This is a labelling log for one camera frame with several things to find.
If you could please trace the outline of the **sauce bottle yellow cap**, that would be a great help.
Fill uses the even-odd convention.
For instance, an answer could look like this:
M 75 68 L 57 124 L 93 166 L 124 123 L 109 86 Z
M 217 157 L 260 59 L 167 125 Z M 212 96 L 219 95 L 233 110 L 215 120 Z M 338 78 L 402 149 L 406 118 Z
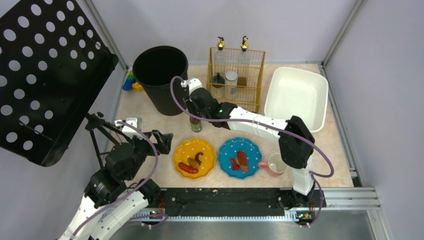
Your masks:
M 191 126 L 191 130 L 195 133 L 198 133 L 202 130 L 202 121 L 194 118 L 194 117 L 189 117 L 189 122 L 190 122 L 190 126 Z

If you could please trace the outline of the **black lid glass shaker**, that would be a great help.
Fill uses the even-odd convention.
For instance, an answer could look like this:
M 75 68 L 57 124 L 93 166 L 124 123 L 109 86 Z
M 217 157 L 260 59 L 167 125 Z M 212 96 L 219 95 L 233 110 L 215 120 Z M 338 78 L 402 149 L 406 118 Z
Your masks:
M 211 85 L 211 93 L 213 97 L 216 99 L 222 98 L 224 94 L 225 79 L 219 72 L 212 78 Z

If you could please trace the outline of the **silver lid jar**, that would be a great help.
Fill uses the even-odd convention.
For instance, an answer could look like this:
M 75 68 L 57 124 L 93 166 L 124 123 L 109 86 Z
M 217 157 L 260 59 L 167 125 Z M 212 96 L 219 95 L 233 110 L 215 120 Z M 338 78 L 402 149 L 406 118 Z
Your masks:
M 235 71 L 227 71 L 225 73 L 225 97 L 233 99 L 237 92 L 238 74 Z

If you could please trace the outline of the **glass oil bottle clear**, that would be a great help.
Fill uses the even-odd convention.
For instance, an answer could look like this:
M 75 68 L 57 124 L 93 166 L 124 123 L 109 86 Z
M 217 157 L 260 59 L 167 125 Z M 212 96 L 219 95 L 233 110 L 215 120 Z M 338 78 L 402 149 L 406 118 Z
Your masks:
M 217 51 L 214 54 L 214 72 L 216 75 L 224 76 L 227 65 L 227 53 L 225 51 L 225 40 L 223 37 L 218 36 Z

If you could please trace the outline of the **glass oil bottle brown liquid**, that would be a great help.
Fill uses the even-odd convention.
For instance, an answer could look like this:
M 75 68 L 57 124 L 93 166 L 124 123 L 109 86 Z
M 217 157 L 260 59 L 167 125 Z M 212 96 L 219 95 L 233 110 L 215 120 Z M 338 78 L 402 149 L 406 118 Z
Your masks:
M 251 58 L 248 52 L 249 44 L 248 37 L 245 35 L 242 37 L 242 42 L 240 45 L 241 52 L 237 56 L 237 87 L 245 88 L 248 85 L 248 79 L 250 75 L 250 63 Z

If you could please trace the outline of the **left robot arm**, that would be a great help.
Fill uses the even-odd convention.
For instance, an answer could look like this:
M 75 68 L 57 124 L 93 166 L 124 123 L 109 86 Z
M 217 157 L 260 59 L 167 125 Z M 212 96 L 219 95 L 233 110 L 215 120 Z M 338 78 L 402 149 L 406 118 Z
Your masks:
M 126 182 L 135 178 L 147 157 L 170 153 L 173 134 L 129 127 L 115 133 L 117 137 L 108 136 L 114 146 L 105 153 L 100 170 L 91 176 L 78 210 L 60 239 L 108 240 L 134 214 L 160 202 L 161 189 L 150 174 L 134 188 Z

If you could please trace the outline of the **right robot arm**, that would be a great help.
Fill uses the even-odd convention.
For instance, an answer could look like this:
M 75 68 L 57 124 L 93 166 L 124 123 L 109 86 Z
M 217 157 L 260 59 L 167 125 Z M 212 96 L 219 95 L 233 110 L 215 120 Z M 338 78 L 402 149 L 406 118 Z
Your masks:
M 316 146 L 315 139 L 303 120 L 298 116 L 290 119 L 270 118 L 253 113 L 230 102 L 219 103 L 202 86 L 187 86 L 188 97 L 184 98 L 187 113 L 195 119 L 207 121 L 216 128 L 243 131 L 276 143 L 281 160 L 292 169 L 293 187 L 284 206 L 309 206 L 313 201 L 315 177 L 318 174 L 309 169 L 312 154 L 318 152 L 327 162 L 329 158 Z

